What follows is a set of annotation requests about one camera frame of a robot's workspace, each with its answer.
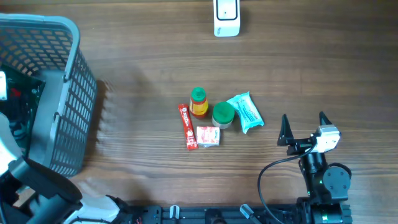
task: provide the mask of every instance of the bottle with green cap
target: bottle with green cap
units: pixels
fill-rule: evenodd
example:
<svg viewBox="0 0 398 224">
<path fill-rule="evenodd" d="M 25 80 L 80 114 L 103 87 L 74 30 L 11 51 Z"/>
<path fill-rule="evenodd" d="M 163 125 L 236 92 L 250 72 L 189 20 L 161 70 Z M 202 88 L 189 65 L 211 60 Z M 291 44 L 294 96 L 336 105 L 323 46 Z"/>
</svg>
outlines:
<svg viewBox="0 0 398 224">
<path fill-rule="evenodd" d="M 234 108 L 227 102 L 221 102 L 214 106 L 211 121 L 214 126 L 225 129 L 231 126 L 234 116 Z"/>
<path fill-rule="evenodd" d="M 207 115 L 209 103 L 206 99 L 206 92 L 202 87 L 196 87 L 191 93 L 189 110 L 196 118 L 204 118 Z"/>
</svg>

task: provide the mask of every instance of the laundry basket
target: laundry basket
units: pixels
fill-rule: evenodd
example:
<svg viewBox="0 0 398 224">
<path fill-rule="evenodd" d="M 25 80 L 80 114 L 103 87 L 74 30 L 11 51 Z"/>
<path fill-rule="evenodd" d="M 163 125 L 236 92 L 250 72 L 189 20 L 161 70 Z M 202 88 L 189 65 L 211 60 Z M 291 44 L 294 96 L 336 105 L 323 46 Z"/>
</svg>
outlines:
<svg viewBox="0 0 398 224">
<path fill-rule="evenodd" d="M 97 85 L 69 19 L 0 14 L 0 62 L 46 82 L 28 157 L 71 177 L 81 169 Z"/>
</svg>

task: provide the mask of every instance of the wooden table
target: wooden table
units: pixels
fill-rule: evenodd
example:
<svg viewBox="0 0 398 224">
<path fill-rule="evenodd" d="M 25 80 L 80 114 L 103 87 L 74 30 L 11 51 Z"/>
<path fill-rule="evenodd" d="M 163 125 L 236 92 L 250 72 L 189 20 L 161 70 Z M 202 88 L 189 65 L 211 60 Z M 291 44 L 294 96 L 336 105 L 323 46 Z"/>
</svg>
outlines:
<svg viewBox="0 0 398 224">
<path fill-rule="evenodd" d="M 136 204 L 259 205 L 259 171 L 286 157 L 276 146 L 282 115 L 305 138 L 324 111 L 343 133 L 326 157 L 353 171 L 354 222 L 397 223 L 395 4 L 243 1 L 233 38 L 214 37 L 211 2 L 1 8 L 66 16 L 80 28 L 99 86 L 73 178 L 82 191 Z M 211 105 L 250 91 L 266 125 L 243 134 L 235 119 L 220 147 L 187 151 L 177 105 L 196 86 Z M 307 194 L 297 161 L 267 171 L 262 186 L 269 203 Z"/>
</svg>

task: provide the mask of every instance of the light blue pouch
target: light blue pouch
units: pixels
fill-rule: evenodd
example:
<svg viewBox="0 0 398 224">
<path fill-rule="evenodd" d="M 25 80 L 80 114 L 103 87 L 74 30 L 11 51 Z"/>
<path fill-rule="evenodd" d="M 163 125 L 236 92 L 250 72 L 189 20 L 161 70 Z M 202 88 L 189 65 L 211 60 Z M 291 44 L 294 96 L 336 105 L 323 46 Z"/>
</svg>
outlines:
<svg viewBox="0 0 398 224">
<path fill-rule="evenodd" d="M 238 112 L 244 134 L 248 132 L 249 128 L 264 125 L 260 113 L 250 99 L 250 92 L 236 95 L 232 99 L 227 100 L 227 102 Z"/>
</svg>

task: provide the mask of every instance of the red wrapper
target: red wrapper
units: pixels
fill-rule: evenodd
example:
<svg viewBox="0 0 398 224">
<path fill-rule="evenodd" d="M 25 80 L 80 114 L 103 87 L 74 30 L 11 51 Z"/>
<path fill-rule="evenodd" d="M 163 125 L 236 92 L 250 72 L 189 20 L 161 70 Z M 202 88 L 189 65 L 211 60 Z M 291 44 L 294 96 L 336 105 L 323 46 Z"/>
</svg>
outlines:
<svg viewBox="0 0 398 224">
<path fill-rule="evenodd" d="M 191 117 L 189 117 L 188 105 L 181 104 L 178 105 L 178 110 L 180 111 L 182 124 L 184 126 L 185 139 L 187 140 L 187 149 L 194 150 L 198 148 L 197 140 L 195 139 L 195 134 L 193 133 Z"/>
</svg>

